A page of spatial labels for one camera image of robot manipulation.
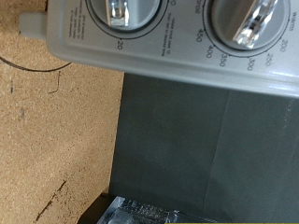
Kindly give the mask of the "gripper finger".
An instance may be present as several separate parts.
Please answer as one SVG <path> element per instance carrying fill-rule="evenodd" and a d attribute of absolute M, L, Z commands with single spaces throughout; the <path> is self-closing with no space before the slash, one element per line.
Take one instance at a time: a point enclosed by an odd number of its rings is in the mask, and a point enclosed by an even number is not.
<path fill-rule="evenodd" d="M 165 224 L 177 221 L 178 211 L 101 193 L 79 218 L 78 224 Z"/>

